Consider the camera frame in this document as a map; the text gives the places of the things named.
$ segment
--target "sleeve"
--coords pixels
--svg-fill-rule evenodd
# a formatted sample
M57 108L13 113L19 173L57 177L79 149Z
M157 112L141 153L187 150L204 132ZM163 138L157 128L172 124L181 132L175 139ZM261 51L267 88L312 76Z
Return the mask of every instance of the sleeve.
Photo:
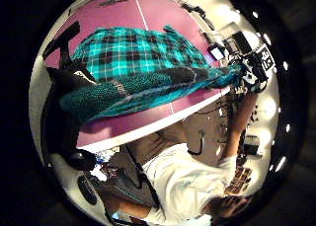
M217 167L223 171L223 181L226 187L230 184L235 176L237 155L221 159Z
M167 219L162 208L151 208L146 218L142 220L158 225L177 225L179 221L175 219Z

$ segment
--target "desk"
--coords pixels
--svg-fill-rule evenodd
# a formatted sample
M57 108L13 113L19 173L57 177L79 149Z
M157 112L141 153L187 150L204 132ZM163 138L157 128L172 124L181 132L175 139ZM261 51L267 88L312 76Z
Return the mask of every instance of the desk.
M80 131L77 148L95 153L122 145L186 118L228 92L228 87L212 91L198 90L154 109L87 123Z
M211 65L219 66L219 62L215 62L207 55L208 44L199 33L198 23L176 2L172 0L127 0L107 7L99 6L104 1L107 0L92 0L78 8L56 34L57 37L72 23L79 21L81 32L69 43L70 53L73 53L78 44L98 27L140 28L163 32L165 25L171 25L204 54ZM45 63L47 66L57 67L58 60L59 54L56 51L47 58ZM77 147L97 152L122 145L185 118L228 91L229 88L222 91L199 90L187 97L154 109L102 118L87 123L81 129Z

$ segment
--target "man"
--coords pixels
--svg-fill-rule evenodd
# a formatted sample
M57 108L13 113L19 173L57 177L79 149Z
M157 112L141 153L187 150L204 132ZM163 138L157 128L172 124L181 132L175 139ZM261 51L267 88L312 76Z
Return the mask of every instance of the man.
M140 163L160 200L159 208L150 208L119 199L103 192L106 207L159 225L177 225L203 214L227 218L238 214L250 198L224 196L232 180L242 131L258 99L248 92L229 124L226 148L216 168L192 158L180 122L133 141L128 145Z

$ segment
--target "teal fabric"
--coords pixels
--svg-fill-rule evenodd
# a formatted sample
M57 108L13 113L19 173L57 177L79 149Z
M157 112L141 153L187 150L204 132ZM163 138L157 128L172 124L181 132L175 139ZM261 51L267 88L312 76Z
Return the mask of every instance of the teal fabric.
M79 44L72 59L79 59L99 82L181 66L209 67L186 38L170 26L164 30L98 28Z
M212 68L183 36L169 26L164 29L167 33L97 29L72 59L84 64L98 83L64 95L61 107L85 123L151 109L206 86L238 85L242 65Z
M241 76L241 67L233 65L228 69L208 68L207 78L197 82L180 81L174 84L168 74L157 73L118 77L115 82L105 82L66 94L60 104L81 123L85 123L100 117L136 113L158 107L206 86L223 88L238 84Z

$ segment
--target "teal plaid shirt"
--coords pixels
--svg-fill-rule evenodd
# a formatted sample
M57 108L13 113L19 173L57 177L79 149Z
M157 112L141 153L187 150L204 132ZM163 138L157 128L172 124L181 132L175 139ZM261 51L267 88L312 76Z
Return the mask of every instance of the teal plaid shirt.
M72 59L80 59L97 82L166 68L210 67L186 38L170 26L164 30L98 28L79 44Z

